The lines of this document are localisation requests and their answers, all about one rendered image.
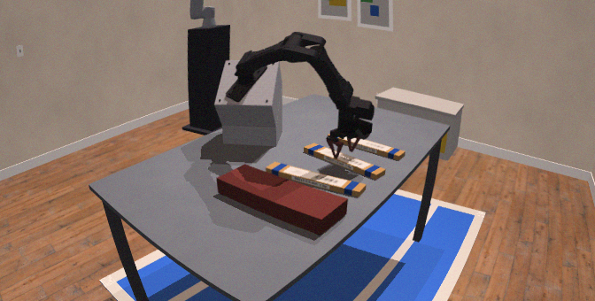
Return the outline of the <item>white welding electrode pack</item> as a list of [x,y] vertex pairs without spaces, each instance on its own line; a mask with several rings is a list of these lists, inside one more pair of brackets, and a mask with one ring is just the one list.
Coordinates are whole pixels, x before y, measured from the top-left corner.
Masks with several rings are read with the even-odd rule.
[[356,173],[363,174],[367,177],[377,180],[385,175],[384,168],[369,164],[357,158],[350,157],[340,152],[337,159],[334,159],[331,149],[312,143],[304,147],[304,152],[315,157],[322,158],[328,162],[350,169]]

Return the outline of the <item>white electrode pack with blue and orange bands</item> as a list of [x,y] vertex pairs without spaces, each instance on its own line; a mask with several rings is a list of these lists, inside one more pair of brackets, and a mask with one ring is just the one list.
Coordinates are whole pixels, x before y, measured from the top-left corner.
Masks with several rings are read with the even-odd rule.
[[325,174],[319,174],[277,162],[267,166],[266,172],[289,180],[302,182],[315,187],[328,189],[355,197],[359,197],[366,190],[367,186],[363,183],[348,181]]

